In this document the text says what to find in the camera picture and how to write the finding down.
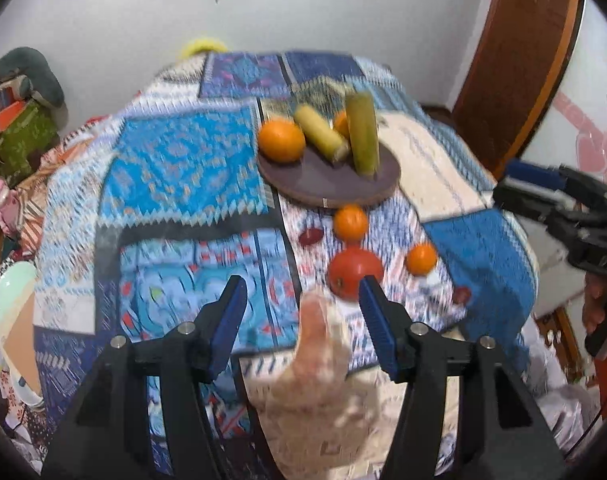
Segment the large orange with sticker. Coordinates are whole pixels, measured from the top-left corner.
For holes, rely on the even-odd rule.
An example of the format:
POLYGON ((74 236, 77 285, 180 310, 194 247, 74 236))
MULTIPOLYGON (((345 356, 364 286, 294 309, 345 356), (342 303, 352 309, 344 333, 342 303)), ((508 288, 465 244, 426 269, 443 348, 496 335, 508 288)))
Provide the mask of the large orange with sticker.
POLYGON ((350 139, 348 116, 345 110, 337 112, 333 118, 333 129, 347 140, 350 139))

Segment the small tangerine front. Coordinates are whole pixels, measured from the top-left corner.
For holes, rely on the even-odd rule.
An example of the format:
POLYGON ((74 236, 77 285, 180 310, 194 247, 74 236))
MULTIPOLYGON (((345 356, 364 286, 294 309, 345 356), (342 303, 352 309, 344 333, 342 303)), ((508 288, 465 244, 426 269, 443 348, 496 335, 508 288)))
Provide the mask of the small tangerine front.
POLYGON ((424 242, 415 245, 405 256, 405 267, 415 276, 428 275, 437 266, 439 255, 433 244, 424 242))

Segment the grey green plush pillow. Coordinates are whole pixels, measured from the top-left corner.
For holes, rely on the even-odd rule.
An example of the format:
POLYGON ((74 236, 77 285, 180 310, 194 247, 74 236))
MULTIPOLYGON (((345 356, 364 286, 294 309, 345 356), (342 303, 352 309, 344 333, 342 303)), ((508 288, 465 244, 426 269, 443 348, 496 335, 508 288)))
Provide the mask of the grey green plush pillow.
POLYGON ((64 92, 44 55, 18 47, 0 58, 0 88, 9 88, 18 100, 34 100, 56 110, 64 105, 64 92))

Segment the yellow curved foam object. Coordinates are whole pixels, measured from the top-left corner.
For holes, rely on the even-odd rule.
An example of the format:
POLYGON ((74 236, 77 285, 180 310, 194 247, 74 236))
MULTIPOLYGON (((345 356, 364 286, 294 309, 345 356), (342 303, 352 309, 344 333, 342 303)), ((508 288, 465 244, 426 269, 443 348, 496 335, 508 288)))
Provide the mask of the yellow curved foam object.
POLYGON ((206 53, 206 52, 227 52, 228 47, 224 44, 223 41, 208 38, 208 37, 200 37, 189 40, 187 44, 184 44, 181 47, 180 58, 181 60, 186 60, 186 58, 191 58, 192 56, 206 53))

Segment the red tomato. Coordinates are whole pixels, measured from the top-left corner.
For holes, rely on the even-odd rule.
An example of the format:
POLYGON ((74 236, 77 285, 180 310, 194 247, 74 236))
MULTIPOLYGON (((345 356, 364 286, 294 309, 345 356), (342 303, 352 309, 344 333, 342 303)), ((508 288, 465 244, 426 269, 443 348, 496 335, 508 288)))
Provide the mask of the red tomato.
POLYGON ((378 282, 384 277, 384 266, 373 252, 351 246, 338 252, 327 267, 327 285, 342 300, 357 302, 362 278, 372 275, 378 282))

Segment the yellow sugarcane piece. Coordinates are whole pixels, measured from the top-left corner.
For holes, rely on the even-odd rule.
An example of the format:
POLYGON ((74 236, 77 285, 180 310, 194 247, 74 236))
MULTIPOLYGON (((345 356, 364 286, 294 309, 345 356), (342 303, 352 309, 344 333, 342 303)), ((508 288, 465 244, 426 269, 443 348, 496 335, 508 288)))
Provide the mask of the yellow sugarcane piece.
POLYGON ((294 111, 294 122, 302 129, 305 139, 331 164, 342 164, 350 153, 347 140, 335 131, 325 118, 308 104, 294 111))

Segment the brown wooden door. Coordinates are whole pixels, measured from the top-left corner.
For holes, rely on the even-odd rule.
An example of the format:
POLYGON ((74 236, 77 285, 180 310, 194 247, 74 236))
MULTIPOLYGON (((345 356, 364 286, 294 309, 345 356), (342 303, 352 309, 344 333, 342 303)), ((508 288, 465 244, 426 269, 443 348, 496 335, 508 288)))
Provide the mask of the brown wooden door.
POLYGON ((494 177, 535 134, 561 84, 584 0, 491 0, 453 108, 457 132, 494 177))

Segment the pink plush toy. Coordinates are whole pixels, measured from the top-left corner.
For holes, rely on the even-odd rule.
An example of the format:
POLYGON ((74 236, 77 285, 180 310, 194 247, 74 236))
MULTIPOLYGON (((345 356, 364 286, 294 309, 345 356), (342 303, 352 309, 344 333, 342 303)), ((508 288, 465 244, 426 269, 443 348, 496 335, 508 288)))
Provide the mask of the pink plush toy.
POLYGON ((20 204, 18 194, 0 177, 0 229, 8 237, 18 232, 20 204))

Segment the purple round plate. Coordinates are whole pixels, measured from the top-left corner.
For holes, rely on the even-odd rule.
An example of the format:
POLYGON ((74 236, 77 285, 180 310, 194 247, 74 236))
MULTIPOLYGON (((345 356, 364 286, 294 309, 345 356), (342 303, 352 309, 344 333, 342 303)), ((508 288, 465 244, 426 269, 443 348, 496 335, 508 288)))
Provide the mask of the purple round plate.
POLYGON ((295 164, 279 165, 261 153, 256 155, 256 164, 263 179, 280 194, 303 205, 326 209, 376 206, 395 192, 401 177, 398 159, 382 143, 379 168, 371 178, 357 174, 351 158, 333 166, 309 146, 295 164))

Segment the dark red jujube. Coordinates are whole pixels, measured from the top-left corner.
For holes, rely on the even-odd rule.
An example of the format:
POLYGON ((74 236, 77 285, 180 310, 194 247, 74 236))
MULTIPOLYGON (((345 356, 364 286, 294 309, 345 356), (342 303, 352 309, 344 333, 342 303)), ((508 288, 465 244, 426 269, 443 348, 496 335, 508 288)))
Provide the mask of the dark red jujube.
POLYGON ((312 226, 312 228, 306 228, 301 232, 298 237, 298 242, 301 247, 309 247, 315 244, 319 244, 324 237, 324 230, 318 228, 317 226, 312 226))
POLYGON ((453 304, 466 306, 471 301, 471 290, 467 286, 456 286, 452 294, 453 304))

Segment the small tangerine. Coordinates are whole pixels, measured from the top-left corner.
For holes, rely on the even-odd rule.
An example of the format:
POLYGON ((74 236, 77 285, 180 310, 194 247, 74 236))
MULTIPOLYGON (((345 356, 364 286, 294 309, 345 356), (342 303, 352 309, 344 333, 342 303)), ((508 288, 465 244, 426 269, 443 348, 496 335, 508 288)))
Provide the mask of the small tangerine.
POLYGON ((333 230, 343 243, 360 243, 369 230, 369 216, 358 205, 343 206, 334 214, 333 230))
POLYGON ((433 244, 424 242, 415 245, 405 256, 405 267, 415 276, 428 275, 437 266, 439 255, 433 244))

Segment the large orange without sticker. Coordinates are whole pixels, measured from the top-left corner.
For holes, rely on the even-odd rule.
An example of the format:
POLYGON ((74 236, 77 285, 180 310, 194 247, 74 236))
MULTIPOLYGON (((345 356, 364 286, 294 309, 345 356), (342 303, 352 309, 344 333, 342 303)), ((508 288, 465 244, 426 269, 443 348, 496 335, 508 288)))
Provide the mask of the large orange without sticker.
POLYGON ((305 134, 294 122, 271 119, 258 132, 260 153, 279 165, 297 162, 305 152, 305 134))

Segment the red gift boxes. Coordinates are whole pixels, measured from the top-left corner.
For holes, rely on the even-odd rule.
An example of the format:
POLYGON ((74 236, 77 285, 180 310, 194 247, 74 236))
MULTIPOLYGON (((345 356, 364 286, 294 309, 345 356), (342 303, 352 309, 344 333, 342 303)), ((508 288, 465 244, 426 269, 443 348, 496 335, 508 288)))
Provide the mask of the red gift boxes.
POLYGON ((32 84, 24 75, 0 82, 0 112, 15 103, 25 103, 30 99, 32 84))

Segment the green sugarcane piece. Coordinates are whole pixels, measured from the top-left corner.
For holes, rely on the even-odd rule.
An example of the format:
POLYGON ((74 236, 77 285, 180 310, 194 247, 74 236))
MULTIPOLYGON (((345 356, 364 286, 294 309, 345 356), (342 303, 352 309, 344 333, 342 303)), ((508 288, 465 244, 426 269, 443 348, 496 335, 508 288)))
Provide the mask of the green sugarcane piece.
POLYGON ((345 99, 354 168, 373 178, 379 167, 379 148, 375 106, 369 92, 351 92, 345 99))

